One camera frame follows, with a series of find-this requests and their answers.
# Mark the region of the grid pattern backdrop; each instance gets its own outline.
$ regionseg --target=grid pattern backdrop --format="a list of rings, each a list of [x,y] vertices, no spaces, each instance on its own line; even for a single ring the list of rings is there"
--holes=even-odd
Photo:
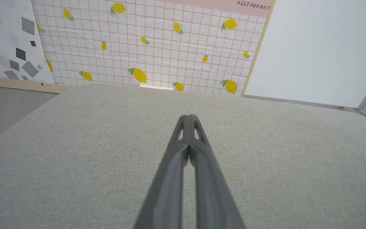
[[[128,73],[138,68],[147,75],[147,85],[174,87],[178,82],[184,91],[241,95],[265,18],[154,0],[120,0],[125,12],[112,15],[115,3],[32,0],[55,83],[138,85],[142,83]],[[74,20],[64,16],[65,9]],[[237,26],[223,30],[228,19]],[[176,22],[182,34],[174,30]],[[236,93],[228,93],[222,80],[235,82]]]

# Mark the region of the pink strip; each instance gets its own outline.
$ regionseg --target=pink strip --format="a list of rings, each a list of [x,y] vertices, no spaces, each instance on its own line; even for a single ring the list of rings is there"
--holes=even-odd
[[[272,0],[166,0],[166,2],[266,18]]]

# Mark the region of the lemon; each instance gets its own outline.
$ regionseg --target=lemon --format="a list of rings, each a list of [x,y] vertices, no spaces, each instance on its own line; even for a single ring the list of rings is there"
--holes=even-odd
[[[246,59],[248,59],[249,58],[249,54],[248,54],[248,52],[247,51],[244,51],[244,54],[242,54]]]
[[[146,74],[139,68],[130,68],[128,69],[128,73],[134,75],[135,79],[141,83],[146,83]]]
[[[145,45],[149,44],[149,41],[145,38],[145,37],[141,37],[141,41],[142,43],[144,43]]]
[[[221,31],[223,29],[234,29],[235,27],[237,27],[237,22],[234,19],[228,19],[222,24]]]
[[[109,14],[111,14],[111,16],[112,16],[113,14],[116,15],[116,13],[124,13],[125,11],[126,11],[126,8],[122,3],[116,3],[111,6],[111,8],[109,10]]]
[[[237,84],[232,80],[223,80],[221,81],[220,85],[222,84],[222,87],[225,86],[225,90],[227,90],[229,93],[235,94],[237,91]]]
[[[101,45],[101,49],[106,50],[106,43],[103,41],[103,44]]]
[[[173,87],[176,87],[176,90],[180,90],[180,91],[184,90],[184,86],[181,83],[174,82],[172,85],[173,85]]]
[[[46,59],[46,62],[48,63],[49,69],[51,70],[51,72],[53,72],[53,65],[52,65],[52,63],[50,61],[48,61],[47,59]]]
[[[43,29],[42,29],[42,27],[40,27],[40,25],[37,25],[36,27],[37,27],[37,30],[38,30],[39,32],[45,32],[45,30],[43,30]]]
[[[63,15],[67,20],[74,21],[73,16],[66,8],[63,10]]]
[[[91,75],[88,72],[78,72],[82,77],[84,77],[85,80],[92,82],[93,81],[93,77],[91,77]]]
[[[180,26],[179,23],[177,22],[174,22],[174,25],[173,25],[173,29],[175,32],[177,32],[178,34],[183,34],[183,30],[182,30],[182,27]]]
[[[207,54],[205,54],[202,62],[205,63],[205,62],[207,62],[207,60],[208,60],[208,56],[207,56]]]

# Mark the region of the wooden strip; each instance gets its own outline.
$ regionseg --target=wooden strip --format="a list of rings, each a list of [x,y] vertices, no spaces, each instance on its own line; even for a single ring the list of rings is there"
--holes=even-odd
[[[252,60],[251,68],[249,70],[249,73],[248,73],[248,76],[247,76],[247,80],[245,81],[244,89],[242,90],[241,97],[244,97],[245,90],[247,89],[249,79],[251,78],[251,73],[252,73],[252,70],[254,69],[254,65],[255,65],[255,62],[257,60],[259,50],[261,49],[262,41],[263,41],[263,38],[265,37],[266,28],[268,27],[269,20],[270,20],[270,16],[272,15],[273,7],[275,6],[275,2],[276,2],[276,0],[272,0],[272,4],[270,5],[268,17],[266,18],[265,26],[263,27],[263,31],[262,31],[262,34],[261,34],[260,42],[258,43],[258,47],[257,47],[257,50],[255,52],[255,57]]]
[[[34,91],[49,92],[56,94],[60,94],[63,91],[70,88],[67,86],[56,85],[56,84],[46,84],[28,80],[12,80],[8,78],[0,78],[0,87],[16,88],[22,90],[34,90]]]

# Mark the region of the wooden edge trim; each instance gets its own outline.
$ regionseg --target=wooden edge trim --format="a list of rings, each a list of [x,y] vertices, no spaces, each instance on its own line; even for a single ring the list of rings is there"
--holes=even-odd
[[[269,21],[270,21],[270,16],[272,15],[272,11],[273,11],[273,7],[275,6],[275,3],[276,3],[276,0],[272,0],[272,4],[270,5],[268,16],[267,16],[266,21],[265,21],[265,26],[263,27],[263,30],[262,30],[260,42],[258,43],[258,47],[257,47],[257,50],[255,52],[255,57],[252,60],[251,68],[249,69],[249,73],[248,73],[248,76],[247,76],[247,80],[245,81],[244,89],[242,90],[241,97],[244,97],[245,90],[247,89],[249,79],[251,78],[251,73],[252,73],[252,70],[254,69],[255,62],[258,58],[258,53],[261,49],[262,41],[263,41],[263,38],[265,37],[265,32],[266,32],[266,29],[268,27],[268,24],[269,24]]]
[[[22,90],[34,90],[34,91],[56,93],[56,94],[60,94],[63,91],[70,88],[67,86],[56,85],[56,84],[39,83],[28,80],[12,80],[8,78],[0,78],[0,87],[8,87]]]

